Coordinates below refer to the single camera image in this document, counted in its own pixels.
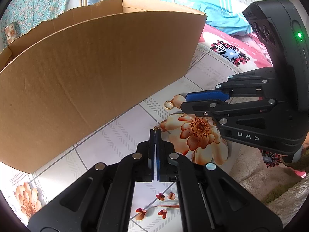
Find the gold ring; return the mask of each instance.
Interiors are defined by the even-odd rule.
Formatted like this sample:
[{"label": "gold ring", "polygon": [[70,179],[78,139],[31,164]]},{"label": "gold ring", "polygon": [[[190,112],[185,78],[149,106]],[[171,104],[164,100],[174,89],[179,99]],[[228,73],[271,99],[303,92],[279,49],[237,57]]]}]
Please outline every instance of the gold ring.
[{"label": "gold ring", "polygon": [[173,107],[174,107],[174,104],[171,101],[166,101],[164,103],[164,108],[167,110],[172,110]]}]

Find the floral tablecloth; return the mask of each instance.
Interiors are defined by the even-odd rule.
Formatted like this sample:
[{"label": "floral tablecloth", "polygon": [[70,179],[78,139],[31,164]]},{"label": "floral tablecloth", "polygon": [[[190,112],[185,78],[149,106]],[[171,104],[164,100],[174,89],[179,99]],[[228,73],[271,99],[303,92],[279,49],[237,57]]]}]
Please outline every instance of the floral tablecloth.
[{"label": "floral tablecloth", "polygon": [[[97,162],[110,165],[135,152],[137,144],[148,140],[149,130],[156,126],[162,128],[163,139],[174,143],[177,152],[201,164],[212,160],[229,172],[240,147],[221,139],[211,119],[183,114],[177,104],[186,93],[213,89],[239,72],[236,65],[199,44],[184,77],[89,134],[36,172],[23,173],[0,162],[4,197],[27,224],[33,212]],[[163,105],[171,100],[175,107],[166,110]],[[176,184],[136,183],[129,231],[182,231],[178,207]]]}]

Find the curtain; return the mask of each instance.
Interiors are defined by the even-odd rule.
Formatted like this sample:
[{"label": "curtain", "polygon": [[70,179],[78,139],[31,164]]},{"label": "curtain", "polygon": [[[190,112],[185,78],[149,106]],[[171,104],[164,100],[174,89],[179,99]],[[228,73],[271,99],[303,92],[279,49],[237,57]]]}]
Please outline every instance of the curtain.
[{"label": "curtain", "polygon": [[16,33],[20,36],[40,22],[57,17],[66,10],[69,0],[12,0],[1,20],[3,43],[7,46],[4,29],[15,22]]}]

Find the black device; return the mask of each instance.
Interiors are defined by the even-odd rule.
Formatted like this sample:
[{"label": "black device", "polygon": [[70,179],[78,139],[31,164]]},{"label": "black device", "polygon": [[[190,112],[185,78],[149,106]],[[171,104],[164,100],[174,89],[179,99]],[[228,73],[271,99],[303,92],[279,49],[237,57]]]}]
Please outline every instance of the black device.
[{"label": "black device", "polygon": [[175,153],[172,143],[162,141],[160,129],[150,130],[149,140],[120,163],[89,169],[30,218],[29,230],[126,232],[135,182],[154,180],[155,165],[157,180],[177,183],[184,232],[282,231],[276,214],[215,164],[193,164]]},{"label": "black device", "polygon": [[[188,93],[181,110],[210,116],[227,140],[299,159],[308,133],[309,38],[289,0],[252,3],[243,11],[259,40],[266,46],[273,67],[229,76],[215,90]],[[238,104],[231,97],[261,97]]]}]

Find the cardboard box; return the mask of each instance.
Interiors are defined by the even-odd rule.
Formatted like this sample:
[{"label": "cardboard box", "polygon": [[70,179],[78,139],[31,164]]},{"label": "cardboard box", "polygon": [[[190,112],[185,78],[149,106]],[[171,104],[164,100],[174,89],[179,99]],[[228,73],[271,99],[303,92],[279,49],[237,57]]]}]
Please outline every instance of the cardboard box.
[{"label": "cardboard box", "polygon": [[184,76],[206,15],[103,0],[44,21],[0,54],[0,161],[32,173]]}]

